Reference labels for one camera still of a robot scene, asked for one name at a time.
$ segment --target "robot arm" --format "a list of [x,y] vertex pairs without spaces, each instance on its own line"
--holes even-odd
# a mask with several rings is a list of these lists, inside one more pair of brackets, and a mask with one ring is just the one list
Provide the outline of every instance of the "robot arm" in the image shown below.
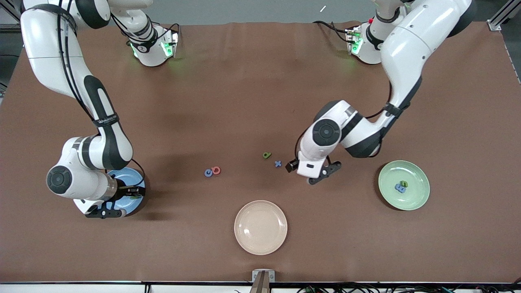
[[140,9],[152,0],[108,0],[112,18],[129,38],[134,56],[145,66],[158,66],[176,52],[178,33],[154,25]]
[[[47,173],[47,186],[59,196],[74,199],[87,215],[116,194],[128,192],[121,190],[125,186],[121,180],[101,170],[122,169],[133,155],[107,91],[87,68],[76,38],[78,28],[106,26],[110,7],[107,0],[48,2],[26,0],[22,8],[21,29],[29,62],[41,84],[80,103],[98,134],[65,143],[58,163]],[[143,1],[125,3],[143,6]],[[126,211],[115,215],[125,216]]]
[[[476,14],[476,5],[472,0],[460,1],[454,0],[451,3],[440,2],[440,3],[425,3],[425,0],[371,0],[376,5],[376,14],[373,19],[369,22],[362,24],[360,27],[355,28],[357,32],[355,36],[349,38],[354,44],[349,44],[349,51],[362,62],[368,64],[377,64],[381,62],[383,53],[381,52],[384,41],[387,40],[395,27],[403,25],[408,20],[405,17],[416,11],[417,8],[423,5],[431,5],[434,8],[440,7],[457,7],[458,11],[454,15],[458,15],[458,22],[451,29],[448,37],[454,36],[465,29],[474,19]],[[429,15],[436,15],[437,11],[426,12]]]
[[328,103],[304,133],[297,158],[286,166],[287,170],[297,169],[298,174],[308,178],[328,177],[330,173],[326,170],[324,174],[322,165],[338,144],[353,157],[375,156],[382,139],[409,107],[418,90],[425,61],[449,36],[471,2],[420,1],[420,5],[392,30],[382,46],[382,65],[392,92],[377,121],[371,123],[346,101]]

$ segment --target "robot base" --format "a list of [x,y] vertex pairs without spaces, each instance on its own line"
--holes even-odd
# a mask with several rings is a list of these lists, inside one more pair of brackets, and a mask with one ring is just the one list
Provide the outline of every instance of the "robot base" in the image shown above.
[[[115,179],[119,179],[125,183],[125,186],[133,186],[141,181],[143,176],[132,168],[123,168],[121,170],[112,170],[108,173]],[[122,195],[117,194],[113,199],[103,202],[98,208],[92,211],[90,214],[86,214],[87,218],[118,218],[125,217],[134,212],[143,202],[145,195],[145,181],[141,182],[138,187],[140,195]]]
[[360,27],[354,29],[355,31],[360,31],[360,34],[362,35],[360,37],[361,41],[357,44],[348,43],[348,51],[364,63],[378,64],[382,62],[380,51],[375,49],[375,46],[367,39],[367,27],[369,27],[368,22],[363,23]]
[[139,59],[141,64],[148,67],[155,67],[163,64],[168,58],[176,57],[177,43],[179,42],[179,33],[174,33],[160,26],[154,26],[158,31],[158,34],[163,34],[160,39],[156,40],[156,43],[150,48],[148,53],[142,53],[140,50],[146,48],[141,46],[134,47],[131,43],[130,46],[134,51],[134,57]]

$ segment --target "black cable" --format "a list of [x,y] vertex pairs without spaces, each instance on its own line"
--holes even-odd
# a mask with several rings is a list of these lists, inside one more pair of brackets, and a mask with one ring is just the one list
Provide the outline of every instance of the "black cable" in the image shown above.
[[[391,101],[391,94],[392,94],[392,84],[391,84],[391,82],[389,81],[389,97],[387,98],[387,103],[389,103],[389,102]],[[383,112],[383,108],[382,108],[380,111],[378,111],[376,114],[373,114],[373,115],[371,115],[371,116],[367,116],[367,117],[365,117],[365,118],[366,118],[366,119],[371,119],[371,118],[373,118],[373,117],[376,117],[376,116],[382,114],[382,112]]]
[[456,292],[463,284],[459,284],[456,288],[452,289],[451,291]]
[[[131,39],[131,40],[133,40],[135,42],[140,42],[140,43],[146,42],[143,39],[136,39],[137,36],[134,37],[134,36],[131,36],[131,35],[127,34],[121,27],[123,26],[123,28],[125,28],[126,30],[128,30],[128,28],[114,14],[111,13],[110,17],[112,17],[112,20],[118,26],[118,28],[121,31],[122,35],[126,36],[127,38],[129,38],[129,39]],[[150,30],[150,33],[152,33],[152,34],[154,33],[154,29],[153,28]]]
[[[350,44],[354,44],[354,43],[355,43],[354,41],[349,41],[349,40],[347,40],[347,39],[344,39],[344,38],[339,34],[339,32],[345,33],[345,30],[339,30],[339,29],[337,29],[337,28],[334,26],[334,23],[333,23],[333,22],[331,22],[331,25],[329,25],[329,24],[327,24],[327,23],[325,23],[325,22],[323,22],[323,21],[321,21],[321,20],[313,21],[313,23],[318,23],[318,24],[320,24],[320,25],[325,25],[327,28],[329,28],[329,29],[333,30],[335,33],[337,33],[337,36],[338,36],[342,41],[344,41],[344,42],[346,42],[346,43],[350,43]],[[348,28],[346,28],[346,30],[350,30],[350,29],[353,29],[353,28],[355,28],[355,27],[358,27],[358,26],[348,27]]]
[[334,23],[333,23],[333,22],[331,22],[331,26],[333,26],[334,32],[337,33],[337,36],[338,36],[342,41],[344,41],[344,42],[346,42],[346,43],[350,43],[350,44],[355,44],[355,43],[356,43],[355,41],[349,41],[349,40],[347,40],[347,39],[344,39],[344,38],[340,35],[340,33],[338,32],[337,28],[334,27]]
[[[328,27],[328,28],[331,29],[331,30],[336,30],[336,31],[338,31],[338,32],[343,32],[343,33],[345,33],[345,30],[339,30],[339,29],[337,29],[337,28],[334,28],[334,27],[332,27],[330,24],[328,24],[327,22],[324,22],[324,21],[321,21],[321,20],[313,21],[313,23],[318,23],[318,24],[320,24],[320,25],[324,25],[324,26]],[[358,26],[348,27],[348,28],[346,28],[346,29],[349,30],[349,29],[353,29],[353,28],[356,28],[356,27],[358,27]]]
[[[172,30],[172,28],[173,28],[174,26],[177,26],[177,29],[178,29],[177,31]],[[172,32],[176,32],[176,33],[177,33],[177,32],[179,32],[180,30],[181,30],[181,26],[180,26],[178,23],[174,23],[174,24],[172,24],[168,29],[166,29],[166,31],[165,31],[162,35],[158,36],[157,38],[160,39],[160,38],[163,37],[163,36],[164,36],[168,31],[172,31]]]
[[[60,0],[59,3],[58,3],[58,6],[61,7],[62,3],[63,3],[63,0]],[[72,83],[71,83],[71,81],[70,81],[71,78],[74,80],[74,77],[73,77],[73,76],[70,77],[70,76],[69,76],[69,72],[68,72],[68,70],[67,70],[67,69],[69,69],[69,70],[70,70],[70,73],[72,74],[72,69],[70,68],[70,60],[69,60],[69,58],[68,58],[68,55],[69,55],[68,52],[66,52],[66,53],[67,53],[67,59],[69,60],[69,61],[68,61],[69,64],[66,65],[66,63],[65,63],[64,49],[63,49],[63,45],[62,45],[62,43],[61,43],[61,15],[60,15],[60,14],[58,14],[58,18],[57,18],[57,31],[58,31],[58,46],[59,46],[59,52],[60,52],[60,57],[61,57],[61,64],[62,64],[62,66],[63,66],[63,70],[64,70],[65,78],[67,79],[67,83],[68,83],[68,85],[69,85],[69,89],[70,89],[72,95],[74,96],[74,98],[76,99],[76,101],[80,104],[80,106],[81,106],[82,109],[87,113],[87,115],[90,117],[90,119],[91,119],[91,120],[94,120],[94,119],[92,118],[92,115],[91,115],[91,114],[89,113],[89,111],[87,110],[85,104],[83,103],[83,101],[81,100],[81,98],[78,96],[79,93],[77,93],[77,92],[74,90],[74,88],[72,87]],[[67,36],[66,36],[66,38],[65,38],[65,41],[66,41],[65,46],[66,46],[66,49],[67,49],[67,51],[68,51],[68,37],[67,37]]]
[[[69,1],[69,5],[67,6],[67,12],[70,12],[71,5],[72,5],[72,1]],[[80,90],[78,89],[78,86],[76,85],[76,80],[74,79],[74,74],[72,73],[72,68],[70,66],[70,56],[69,56],[69,35],[68,35],[68,33],[65,34],[65,56],[67,57],[67,69],[69,69],[70,79],[72,80],[72,85],[74,86],[74,90],[76,90],[76,95],[78,96],[77,100],[80,103],[80,106],[82,107],[82,109],[89,116],[91,121],[94,121],[94,117],[92,117],[91,113],[87,109],[87,106],[85,106],[85,103],[83,102],[83,99],[80,94]]]
[[130,186],[122,186],[122,187],[119,187],[119,189],[136,188],[136,187],[138,187],[139,184],[141,184],[145,180],[145,170],[143,169],[143,167],[141,167],[141,165],[136,160],[134,160],[134,159],[130,159],[130,160],[133,161],[139,167],[139,169],[141,169],[141,173],[143,173],[143,177],[141,178],[141,181],[139,181],[137,184],[130,185]]
[[373,286],[373,285],[370,285],[370,284],[363,284],[362,286],[367,287],[366,289],[369,290],[370,292],[372,292],[373,290],[370,290],[369,288],[372,288],[372,289],[376,290],[376,292],[381,293],[381,292],[380,292],[380,289],[376,288],[376,287]]

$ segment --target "black joint band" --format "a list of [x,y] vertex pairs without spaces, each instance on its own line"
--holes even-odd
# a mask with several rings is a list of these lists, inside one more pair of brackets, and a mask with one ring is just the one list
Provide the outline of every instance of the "black joint band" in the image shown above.
[[376,13],[376,18],[383,22],[383,23],[393,23],[397,18],[398,16],[400,16],[400,8],[397,8],[395,11],[394,11],[394,16],[390,19],[385,19],[385,18],[381,18],[378,13]]
[[83,18],[83,21],[93,29],[105,27],[110,21],[109,19],[103,19],[98,13],[95,0],[76,1],[76,8],[81,18]]
[[375,37],[372,33],[371,33],[371,25],[369,25],[367,27],[367,29],[365,30],[365,35],[367,36],[367,40],[369,41],[369,43],[373,44],[373,46],[375,47],[376,50],[380,51],[380,48],[378,47],[380,44],[383,44],[383,40]]
[[383,109],[385,111],[387,111],[387,113],[386,113],[387,116],[393,115],[394,117],[396,117],[396,119],[400,118],[400,115],[407,108],[409,108],[408,104],[403,109],[400,109],[400,108],[395,107],[394,105],[389,104],[389,103],[386,103],[386,105],[383,107]]
[[94,124],[94,126],[99,128],[99,127],[110,126],[110,125],[112,125],[112,124],[114,124],[116,122],[119,122],[119,117],[118,117],[117,113],[114,113],[114,114],[112,114],[110,116],[107,116],[105,118],[98,119],[98,120],[93,120],[92,124]]
[[156,31],[156,29],[154,27],[152,27],[152,33],[153,33],[153,37],[150,40],[146,41],[146,42],[137,43],[135,40],[131,40],[130,43],[139,52],[141,52],[141,53],[148,53],[150,51],[150,48],[153,45],[155,45],[155,43],[157,41],[157,37],[158,37],[157,31]]
[[72,17],[72,15],[69,12],[67,12],[65,9],[59,7],[58,5],[38,4],[38,5],[34,5],[33,7],[29,8],[29,9],[39,9],[39,10],[54,13],[58,16],[63,17],[63,19],[65,19],[69,23],[69,25],[72,27],[74,34],[77,34],[76,32],[78,31],[78,26],[76,25],[76,21],[74,20],[74,17]]
[[133,34],[136,35],[136,36],[144,35],[151,26],[152,26],[152,22],[150,21],[150,18],[148,18],[147,21],[146,21],[145,27],[142,30],[140,30],[138,32],[135,32]]

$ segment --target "table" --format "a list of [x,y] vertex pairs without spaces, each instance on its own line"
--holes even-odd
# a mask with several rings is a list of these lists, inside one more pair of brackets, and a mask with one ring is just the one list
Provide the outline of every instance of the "table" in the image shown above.
[[[23,53],[0,109],[0,281],[249,280],[261,267],[284,282],[518,277],[521,88],[501,34],[484,22],[427,61],[376,158],[338,148],[342,169],[316,186],[274,161],[292,159],[327,102],[370,115],[389,90],[381,66],[348,56],[334,32],[187,26],[177,59],[156,68],[140,65],[114,27],[82,31],[80,43],[146,170],[147,204],[127,218],[87,219],[48,191],[63,143],[95,128],[74,99],[37,82]],[[378,195],[378,169],[393,160],[429,177],[421,209],[397,211]],[[222,173],[206,178],[215,165]],[[233,222],[261,199],[281,207],[289,232],[275,253],[255,256]]]

